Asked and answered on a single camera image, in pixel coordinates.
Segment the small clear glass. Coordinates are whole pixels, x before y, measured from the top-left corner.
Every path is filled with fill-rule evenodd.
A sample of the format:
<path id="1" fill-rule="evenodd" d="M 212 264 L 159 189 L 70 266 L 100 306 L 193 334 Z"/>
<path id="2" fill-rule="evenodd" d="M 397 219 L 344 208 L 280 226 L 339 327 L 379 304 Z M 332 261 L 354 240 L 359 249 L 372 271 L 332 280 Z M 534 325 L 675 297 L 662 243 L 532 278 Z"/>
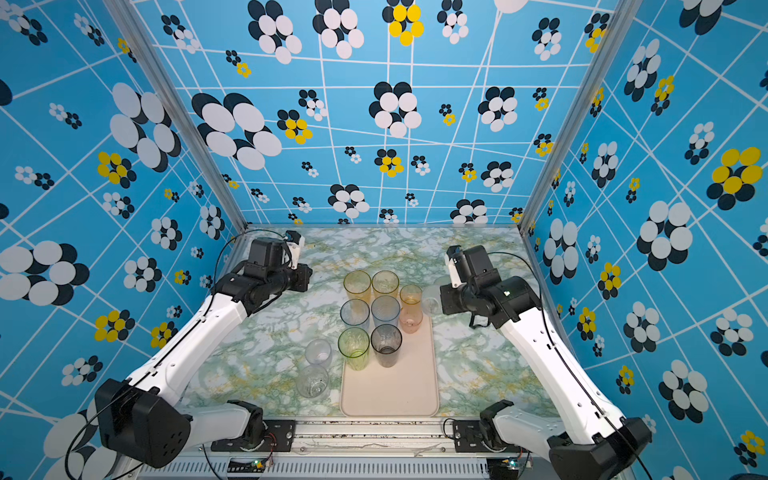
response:
<path id="1" fill-rule="evenodd" d="M 324 338 L 311 340 L 305 348 L 305 359 L 309 365 L 329 369 L 333 350 L 330 342 Z"/>

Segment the small pink frosted glass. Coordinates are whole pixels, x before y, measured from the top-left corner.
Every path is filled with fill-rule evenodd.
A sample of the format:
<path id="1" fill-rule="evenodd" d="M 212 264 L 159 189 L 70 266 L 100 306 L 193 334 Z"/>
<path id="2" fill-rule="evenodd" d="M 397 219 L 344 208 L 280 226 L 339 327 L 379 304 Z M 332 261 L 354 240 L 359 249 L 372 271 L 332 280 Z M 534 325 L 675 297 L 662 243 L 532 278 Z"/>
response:
<path id="1" fill-rule="evenodd" d="M 419 330 L 423 321 L 423 312 L 419 305 L 404 305 L 399 316 L 400 329 L 412 334 Z"/>

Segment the large clear glass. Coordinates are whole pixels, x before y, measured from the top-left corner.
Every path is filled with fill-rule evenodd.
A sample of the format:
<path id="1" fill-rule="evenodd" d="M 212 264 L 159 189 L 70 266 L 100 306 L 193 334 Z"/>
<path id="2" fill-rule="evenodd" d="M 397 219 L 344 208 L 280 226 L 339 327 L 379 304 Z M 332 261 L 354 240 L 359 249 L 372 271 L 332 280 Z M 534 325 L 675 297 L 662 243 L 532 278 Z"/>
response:
<path id="1" fill-rule="evenodd" d="M 329 375 L 321 365 L 307 365 L 296 378 L 297 393 L 307 399 L 321 397 L 328 389 Z"/>

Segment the blue frosted tall glass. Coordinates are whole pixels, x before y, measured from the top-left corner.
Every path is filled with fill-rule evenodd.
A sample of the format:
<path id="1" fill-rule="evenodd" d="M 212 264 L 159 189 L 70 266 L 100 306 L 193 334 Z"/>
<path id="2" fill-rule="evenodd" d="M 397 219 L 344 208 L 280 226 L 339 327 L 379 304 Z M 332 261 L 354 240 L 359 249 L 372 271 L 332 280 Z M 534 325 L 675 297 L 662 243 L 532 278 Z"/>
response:
<path id="1" fill-rule="evenodd" d="M 371 315 L 374 326 L 394 325 L 396 326 L 400 316 L 400 303 L 390 295 L 381 295 L 376 297 L 370 305 Z"/>

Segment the amber tall glass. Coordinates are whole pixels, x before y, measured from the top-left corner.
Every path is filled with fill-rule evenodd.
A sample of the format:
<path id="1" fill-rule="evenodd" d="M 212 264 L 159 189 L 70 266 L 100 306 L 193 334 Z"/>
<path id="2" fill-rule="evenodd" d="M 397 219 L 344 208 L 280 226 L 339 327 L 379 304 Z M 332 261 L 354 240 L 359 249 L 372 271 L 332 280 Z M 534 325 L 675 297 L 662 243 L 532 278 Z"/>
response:
<path id="1" fill-rule="evenodd" d="M 354 270 L 343 280 L 343 287 L 349 299 L 371 301 L 372 279 L 364 270 Z"/>
<path id="2" fill-rule="evenodd" d="M 373 275 L 371 286 L 375 298 L 381 296 L 395 297 L 400 288 L 400 279 L 393 271 L 381 270 Z"/>

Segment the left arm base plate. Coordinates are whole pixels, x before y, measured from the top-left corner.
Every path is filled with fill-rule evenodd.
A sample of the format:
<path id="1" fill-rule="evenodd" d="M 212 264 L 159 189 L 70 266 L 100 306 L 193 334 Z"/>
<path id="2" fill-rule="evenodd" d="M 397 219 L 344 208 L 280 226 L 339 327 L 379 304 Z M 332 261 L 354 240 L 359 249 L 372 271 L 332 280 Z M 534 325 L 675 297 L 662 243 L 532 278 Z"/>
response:
<path id="1" fill-rule="evenodd" d="M 267 419 L 264 421 L 263 438 L 259 442 L 250 443 L 245 436 L 236 439 L 224 439 L 213 442 L 211 450 L 213 452 L 290 452 L 295 438 L 296 425 L 297 422 L 293 419 Z"/>

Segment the green clear glass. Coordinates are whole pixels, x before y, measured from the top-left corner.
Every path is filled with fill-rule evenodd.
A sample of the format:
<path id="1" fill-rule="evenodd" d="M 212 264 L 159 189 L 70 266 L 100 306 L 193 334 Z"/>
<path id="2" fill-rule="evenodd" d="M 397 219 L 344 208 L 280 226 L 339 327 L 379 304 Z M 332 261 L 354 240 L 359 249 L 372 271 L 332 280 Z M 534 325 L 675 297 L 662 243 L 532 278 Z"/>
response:
<path id="1" fill-rule="evenodd" d="M 370 337 L 368 332 L 360 327 L 345 329 L 337 341 L 339 352 L 346 364 L 354 371 L 362 371 L 369 361 Z"/>

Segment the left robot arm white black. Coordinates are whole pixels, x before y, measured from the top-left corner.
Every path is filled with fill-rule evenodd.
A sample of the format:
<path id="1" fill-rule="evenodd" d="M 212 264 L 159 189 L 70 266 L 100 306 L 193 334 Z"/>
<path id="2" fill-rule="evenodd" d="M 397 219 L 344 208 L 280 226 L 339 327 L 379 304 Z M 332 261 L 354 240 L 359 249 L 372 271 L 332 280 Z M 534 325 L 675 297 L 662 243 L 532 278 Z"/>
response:
<path id="1" fill-rule="evenodd" d="M 238 400 L 184 411 L 182 394 L 202 364 L 244 320 L 286 291 L 304 292 L 311 268 L 300 262 L 303 236 L 256 238 L 248 256 L 222 275 L 192 319 L 127 379 L 105 381 L 95 394 L 103 447 L 124 458 L 161 468 L 189 447 L 242 439 L 248 446 L 267 436 L 262 408 Z"/>

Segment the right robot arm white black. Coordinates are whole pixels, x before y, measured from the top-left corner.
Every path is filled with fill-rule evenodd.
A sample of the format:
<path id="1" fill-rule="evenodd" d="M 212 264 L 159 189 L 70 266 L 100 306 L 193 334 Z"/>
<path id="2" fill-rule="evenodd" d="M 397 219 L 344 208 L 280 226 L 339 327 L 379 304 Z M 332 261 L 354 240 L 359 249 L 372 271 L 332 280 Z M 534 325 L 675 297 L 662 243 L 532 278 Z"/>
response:
<path id="1" fill-rule="evenodd" d="M 589 378 L 530 283 L 502 278 L 482 246 L 453 245 L 445 264 L 451 281 L 440 288 L 443 314 L 486 318 L 522 355 L 558 412 L 547 419 L 500 400 L 480 414 L 485 446 L 538 455 L 561 479 L 612 479 L 638 462 L 652 441 L 649 427 L 626 416 Z"/>

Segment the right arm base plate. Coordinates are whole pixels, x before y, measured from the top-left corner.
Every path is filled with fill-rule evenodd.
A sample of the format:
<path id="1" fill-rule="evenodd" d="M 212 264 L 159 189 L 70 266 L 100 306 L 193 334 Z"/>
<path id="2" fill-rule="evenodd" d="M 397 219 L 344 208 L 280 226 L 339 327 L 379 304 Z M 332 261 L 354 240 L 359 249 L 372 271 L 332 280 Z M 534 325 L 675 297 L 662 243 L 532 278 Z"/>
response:
<path id="1" fill-rule="evenodd" d="M 514 444 L 491 445 L 484 437 L 481 422 L 476 419 L 451 419 L 444 424 L 444 433 L 453 440 L 457 453 L 511 453 L 517 455 L 526 450 Z"/>

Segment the small yellow glass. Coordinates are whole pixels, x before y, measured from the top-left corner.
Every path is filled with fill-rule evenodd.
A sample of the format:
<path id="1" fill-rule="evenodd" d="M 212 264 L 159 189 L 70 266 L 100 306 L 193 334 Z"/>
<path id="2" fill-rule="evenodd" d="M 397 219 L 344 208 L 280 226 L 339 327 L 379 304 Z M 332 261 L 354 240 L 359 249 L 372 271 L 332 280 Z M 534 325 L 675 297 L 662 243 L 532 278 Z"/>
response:
<path id="1" fill-rule="evenodd" d="M 415 284 L 402 286 L 399 293 L 403 309 L 420 309 L 423 290 Z"/>

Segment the blue clear faceted glass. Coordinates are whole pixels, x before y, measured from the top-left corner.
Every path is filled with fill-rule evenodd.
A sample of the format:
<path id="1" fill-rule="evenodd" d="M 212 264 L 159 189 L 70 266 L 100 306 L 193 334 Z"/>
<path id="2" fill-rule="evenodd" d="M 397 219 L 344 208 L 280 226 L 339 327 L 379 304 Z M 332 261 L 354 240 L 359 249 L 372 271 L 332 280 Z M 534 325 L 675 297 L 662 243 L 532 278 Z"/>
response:
<path id="1" fill-rule="evenodd" d="M 347 300 L 340 308 L 339 316 L 347 328 L 361 328 L 369 330 L 370 307 L 362 299 L 352 298 Z"/>

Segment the grey smoky tall glass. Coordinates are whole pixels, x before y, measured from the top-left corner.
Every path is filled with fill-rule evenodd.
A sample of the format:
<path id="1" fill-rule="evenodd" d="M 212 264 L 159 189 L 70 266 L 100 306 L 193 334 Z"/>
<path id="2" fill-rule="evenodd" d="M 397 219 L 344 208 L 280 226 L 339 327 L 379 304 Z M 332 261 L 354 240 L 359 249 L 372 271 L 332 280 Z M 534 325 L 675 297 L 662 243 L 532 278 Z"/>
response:
<path id="1" fill-rule="evenodd" d="M 377 326 L 370 337 L 377 361 L 384 368 L 393 367 L 399 358 L 403 337 L 398 327 L 390 324 Z"/>

